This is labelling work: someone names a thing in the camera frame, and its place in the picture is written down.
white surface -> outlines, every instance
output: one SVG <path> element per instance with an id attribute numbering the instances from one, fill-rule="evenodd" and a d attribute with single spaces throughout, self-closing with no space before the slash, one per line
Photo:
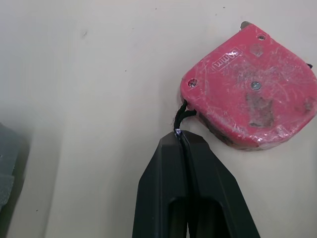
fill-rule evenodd
<path id="1" fill-rule="evenodd" d="M 131 237 L 138 180 L 172 129 L 181 77 L 245 20 L 317 66 L 316 7 L 312 0 L 1 1 L 0 121 L 31 142 L 7 237 Z M 203 136 L 235 175 L 262 238 L 313 238 L 316 125 L 249 153 L 195 119 L 182 128 Z"/>

black cable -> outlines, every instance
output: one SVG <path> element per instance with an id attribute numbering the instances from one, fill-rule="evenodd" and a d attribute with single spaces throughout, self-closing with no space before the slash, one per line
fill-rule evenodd
<path id="1" fill-rule="evenodd" d="M 185 111 L 187 105 L 188 105 L 187 101 L 184 100 L 183 105 L 180 107 L 180 109 L 176 113 L 175 121 L 174 121 L 174 131 L 176 132 L 176 134 L 178 134 L 176 130 L 180 128 L 180 124 L 185 118 L 195 116 L 197 114 L 196 110 Z"/>

scratched plastic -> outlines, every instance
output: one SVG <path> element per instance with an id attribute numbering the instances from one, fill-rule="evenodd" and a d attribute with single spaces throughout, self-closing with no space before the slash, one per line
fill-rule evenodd
<path id="1" fill-rule="evenodd" d="M 199 61 L 180 89 L 209 130 L 239 149 L 277 146 L 317 112 L 313 71 L 253 24 Z"/>

metal screw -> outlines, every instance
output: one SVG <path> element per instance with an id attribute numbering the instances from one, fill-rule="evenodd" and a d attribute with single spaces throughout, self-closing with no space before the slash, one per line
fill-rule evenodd
<path id="1" fill-rule="evenodd" d="M 259 39 L 260 41 L 264 41 L 264 40 L 265 40 L 265 35 L 259 35 L 259 36 L 258 36 L 258 39 Z"/>
<path id="2" fill-rule="evenodd" d="M 197 85 L 197 79 L 193 78 L 193 79 L 189 80 L 189 82 L 188 82 L 189 87 L 193 88 L 196 85 Z"/>
<path id="3" fill-rule="evenodd" d="M 254 90 L 259 90 L 261 88 L 261 84 L 259 82 L 254 81 L 251 83 L 251 88 Z"/>

black plastic object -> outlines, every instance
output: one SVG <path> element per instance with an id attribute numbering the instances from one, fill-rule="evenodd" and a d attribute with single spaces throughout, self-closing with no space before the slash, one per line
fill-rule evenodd
<path id="1" fill-rule="evenodd" d="M 238 183 L 196 134 L 163 137 L 138 187 L 132 238 L 259 238 Z"/>

